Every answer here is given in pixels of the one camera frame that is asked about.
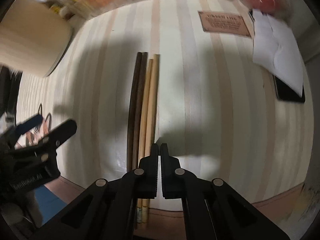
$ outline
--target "black clamp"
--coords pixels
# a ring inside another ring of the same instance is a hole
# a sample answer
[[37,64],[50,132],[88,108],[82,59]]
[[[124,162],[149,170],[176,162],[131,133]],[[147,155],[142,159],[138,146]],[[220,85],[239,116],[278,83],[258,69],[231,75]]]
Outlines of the black clamp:
[[222,179],[207,181],[180,168],[160,147],[162,192],[181,198],[187,239],[270,240],[289,237]]
[[0,201],[11,201],[60,176],[57,148],[76,133],[77,125],[67,120],[37,145],[15,149],[19,137],[40,125],[41,115],[10,128],[0,137]]
[[121,179],[98,179],[30,240],[132,239],[138,198],[157,194],[158,146]]

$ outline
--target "chopstick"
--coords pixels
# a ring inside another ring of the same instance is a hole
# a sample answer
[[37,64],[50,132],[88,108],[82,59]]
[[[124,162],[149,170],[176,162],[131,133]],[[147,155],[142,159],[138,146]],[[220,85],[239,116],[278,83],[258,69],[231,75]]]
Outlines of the chopstick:
[[[159,57],[160,55],[158,54],[153,55],[149,98],[148,98],[146,146],[145,146],[145,154],[144,154],[145,157],[150,155],[150,147],[155,140],[154,133],[155,133],[156,99],[157,99],[157,93],[158,93],[158,79],[159,79]],[[150,203],[149,199],[142,200],[142,208],[141,208],[142,223],[147,223],[148,221],[149,203]]]
[[132,170],[132,152],[133,152],[133,136],[134,136],[134,123],[135,123],[135,112],[137,104],[137,90],[140,75],[142,53],[138,52],[136,57],[136,64],[133,72],[129,114],[128,114],[128,131],[127,131],[127,171]]
[[144,97],[143,95],[144,95],[144,87],[145,87],[147,62],[148,62],[148,53],[143,52],[141,67],[140,67],[140,74],[139,74],[138,89],[137,89],[136,111],[135,111],[135,118],[134,118],[133,149],[132,149],[132,169],[133,170],[135,170],[138,167],[140,121],[141,121],[141,111],[142,111],[142,103],[143,103],[143,97]]
[[[146,146],[148,98],[149,98],[152,62],[153,60],[149,59],[148,69],[146,73],[146,82],[145,82],[144,91],[143,91],[143,101],[142,101],[142,111],[141,111],[141,121],[140,121],[138,165],[140,160],[144,157],[145,146]],[[142,199],[139,198],[137,203],[137,223],[141,223],[141,208],[142,208]]]

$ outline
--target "black phone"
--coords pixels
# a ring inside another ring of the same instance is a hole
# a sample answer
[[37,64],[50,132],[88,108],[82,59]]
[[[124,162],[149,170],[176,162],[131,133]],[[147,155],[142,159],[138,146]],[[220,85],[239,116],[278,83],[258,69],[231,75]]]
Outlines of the black phone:
[[281,101],[304,103],[306,101],[304,88],[302,87],[302,97],[293,91],[288,85],[283,83],[279,78],[273,76],[277,98]]

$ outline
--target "light wooden stick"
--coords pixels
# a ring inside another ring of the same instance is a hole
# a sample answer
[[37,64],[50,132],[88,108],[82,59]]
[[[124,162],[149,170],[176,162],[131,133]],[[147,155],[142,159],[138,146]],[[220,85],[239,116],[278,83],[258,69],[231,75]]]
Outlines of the light wooden stick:
[[142,111],[141,111],[141,122],[140,122],[140,137],[139,137],[139,158],[142,159],[145,156],[145,147],[146,147],[146,132],[147,132],[147,115],[148,115],[148,100],[149,100],[149,90],[150,90],[150,79],[151,79],[151,70],[152,70],[153,60],[149,60],[148,70],[146,74],[146,83],[144,86],[143,92],[143,102],[142,102]]
[[[150,155],[151,144],[154,143],[155,135],[154,135],[154,126],[155,126],[155,115],[156,115],[156,100],[158,93],[158,79],[159,79],[159,55],[153,55],[152,62],[152,71],[150,78],[150,89],[149,89],[149,100],[148,100],[148,114],[147,114],[147,129],[146,129],[146,146],[145,146],[145,154],[147,157]],[[142,200],[142,214],[141,220],[142,223],[147,223],[148,221],[148,208],[149,208],[148,199]]]
[[[143,91],[142,111],[141,111],[141,120],[140,120],[138,166],[139,166],[140,160],[144,157],[144,149],[146,146],[147,113],[148,113],[148,99],[149,99],[152,61],[153,61],[152,59],[149,60],[148,69],[146,73],[146,82],[145,82],[144,91]],[[141,208],[142,208],[142,199],[139,198],[137,203],[137,223],[141,223]]]

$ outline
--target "striped wooden surface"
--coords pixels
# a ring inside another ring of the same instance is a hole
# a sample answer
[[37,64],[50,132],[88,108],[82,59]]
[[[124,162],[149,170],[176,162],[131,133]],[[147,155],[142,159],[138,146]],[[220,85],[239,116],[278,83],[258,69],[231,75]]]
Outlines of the striped wooden surface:
[[[61,175],[82,187],[126,169],[127,121],[135,57],[160,54],[156,140],[183,168],[221,177],[257,202],[304,181],[313,108],[276,99],[270,74],[252,63],[252,39],[204,33],[199,10],[240,13],[238,0],[149,0],[87,21],[48,78],[23,74],[17,120],[39,103],[53,127],[67,118],[76,135],[58,150]],[[152,207],[175,209],[162,199]]]

